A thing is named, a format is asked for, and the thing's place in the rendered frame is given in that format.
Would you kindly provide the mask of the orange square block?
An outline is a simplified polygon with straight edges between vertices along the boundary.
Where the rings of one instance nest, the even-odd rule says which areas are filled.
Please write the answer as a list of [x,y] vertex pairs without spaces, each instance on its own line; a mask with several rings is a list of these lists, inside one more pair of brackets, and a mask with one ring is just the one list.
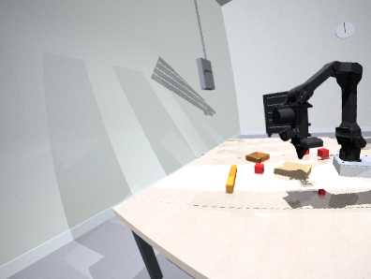
[[256,163],[256,164],[260,164],[260,163],[270,159],[269,154],[262,153],[262,152],[257,152],[257,151],[254,152],[254,153],[251,153],[251,154],[247,154],[245,157],[246,157],[247,161],[250,161],[250,162],[253,162],[253,163]]

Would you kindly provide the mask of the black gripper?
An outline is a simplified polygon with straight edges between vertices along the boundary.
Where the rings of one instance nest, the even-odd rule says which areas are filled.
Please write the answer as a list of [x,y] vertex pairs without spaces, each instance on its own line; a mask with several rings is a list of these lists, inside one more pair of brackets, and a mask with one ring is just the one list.
[[[289,126],[299,128],[301,137],[300,138],[292,138],[289,142],[290,144],[294,145],[295,151],[297,152],[297,156],[299,159],[304,157],[304,154],[307,152],[307,149],[314,149],[314,148],[321,148],[323,147],[323,140],[317,137],[311,137],[311,134],[308,133],[308,127],[311,125],[306,122],[291,122]],[[310,138],[308,138],[310,137]]]

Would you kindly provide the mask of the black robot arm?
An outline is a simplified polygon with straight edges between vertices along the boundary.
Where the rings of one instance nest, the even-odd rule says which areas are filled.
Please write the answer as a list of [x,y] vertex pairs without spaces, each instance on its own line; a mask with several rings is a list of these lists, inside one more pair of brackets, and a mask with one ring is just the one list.
[[[338,61],[327,63],[312,78],[288,91],[283,107],[274,107],[272,120],[275,125],[308,121],[307,108],[313,108],[313,105],[308,103],[309,98],[330,76],[335,77],[342,91],[342,123],[335,128],[338,145],[341,145],[339,158],[348,162],[362,162],[360,153],[366,141],[362,136],[362,129],[356,123],[357,85],[362,75],[363,67],[358,63]],[[278,134],[283,141],[301,137],[297,125],[283,129]]]

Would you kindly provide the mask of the orange rectangular bar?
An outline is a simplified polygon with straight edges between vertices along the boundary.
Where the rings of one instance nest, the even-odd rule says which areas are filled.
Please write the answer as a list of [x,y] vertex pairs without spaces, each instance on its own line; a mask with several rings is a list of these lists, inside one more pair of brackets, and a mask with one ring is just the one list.
[[230,166],[230,173],[227,180],[227,183],[225,185],[226,192],[234,192],[234,186],[235,186],[235,180],[236,180],[236,174],[237,174],[237,166],[231,165]]

